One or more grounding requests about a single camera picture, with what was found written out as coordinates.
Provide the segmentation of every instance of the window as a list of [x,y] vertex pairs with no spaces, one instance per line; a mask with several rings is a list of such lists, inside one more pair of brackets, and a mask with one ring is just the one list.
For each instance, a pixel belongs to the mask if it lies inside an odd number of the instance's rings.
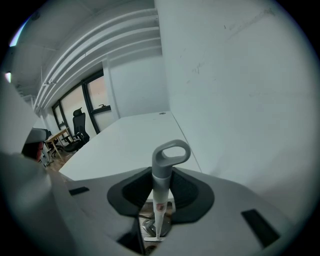
[[74,133],[73,112],[79,108],[85,113],[85,130],[91,139],[114,122],[103,70],[74,86],[52,107],[60,130],[68,127]]

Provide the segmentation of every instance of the gray handle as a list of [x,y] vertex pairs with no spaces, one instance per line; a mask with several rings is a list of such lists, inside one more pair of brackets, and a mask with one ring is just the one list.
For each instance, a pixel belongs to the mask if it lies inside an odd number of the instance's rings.
[[[163,151],[172,147],[183,148],[185,150],[184,155],[174,157],[166,156]],[[172,173],[172,166],[184,163],[189,159],[190,155],[191,150],[189,145],[180,139],[174,139],[164,143],[153,151],[152,174],[158,178],[167,178]]]

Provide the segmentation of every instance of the wooden table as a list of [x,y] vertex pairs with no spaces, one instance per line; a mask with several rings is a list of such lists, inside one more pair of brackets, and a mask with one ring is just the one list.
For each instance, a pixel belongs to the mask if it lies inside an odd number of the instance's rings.
[[55,151],[57,152],[57,154],[59,155],[59,157],[60,157],[60,159],[62,160],[62,161],[64,161],[63,160],[63,158],[61,157],[61,155],[60,155],[60,153],[59,153],[59,151],[57,150],[57,147],[56,147],[56,145],[55,145],[55,142],[54,142],[54,140],[55,139],[58,139],[59,140],[59,142],[61,143],[61,145],[63,146],[63,144],[62,144],[62,142],[61,142],[61,140],[60,140],[60,138],[59,138],[59,136],[61,136],[62,134],[64,134],[64,133],[67,133],[69,136],[70,136],[70,134],[69,134],[69,132],[68,132],[68,128],[65,128],[65,129],[63,129],[63,130],[61,130],[61,131],[59,131],[57,134],[55,134],[55,135],[51,135],[44,143],[45,143],[45,145],[46,145],[46,147],[49,149],[49,145],[48,145],[48,143],[52,143],[52,145],[53,145],[53,147],[54,147],[54,149],[55,149]]

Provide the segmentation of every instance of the black slot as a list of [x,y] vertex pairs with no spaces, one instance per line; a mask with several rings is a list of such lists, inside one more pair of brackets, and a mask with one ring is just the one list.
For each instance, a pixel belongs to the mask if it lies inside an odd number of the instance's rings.
[[264,248],[271,245],[280,237],[257,210],[252,209],[243,211],[241,212],[241,215]]
[[89,188],[87,188],[86,186],[82,186],[82,187],[70,189],[69,193],[71,196],[74,196],[74,195],[81,194],[81,193],[87,192],[87,191],[89,191]]

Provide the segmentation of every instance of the floor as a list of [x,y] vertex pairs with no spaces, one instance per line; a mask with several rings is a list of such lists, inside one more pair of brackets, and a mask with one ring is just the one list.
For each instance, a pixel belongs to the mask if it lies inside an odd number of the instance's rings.
[[74,153],[68,153],[59,150],[59,153],[62,157],[62,160],[58,156],[57,153],[55,153],[55,156],[51,158],[51,163],[45,168],[46,170],[56,171],[59,172],[62,166],[65,165],[65,163],[74,155]]

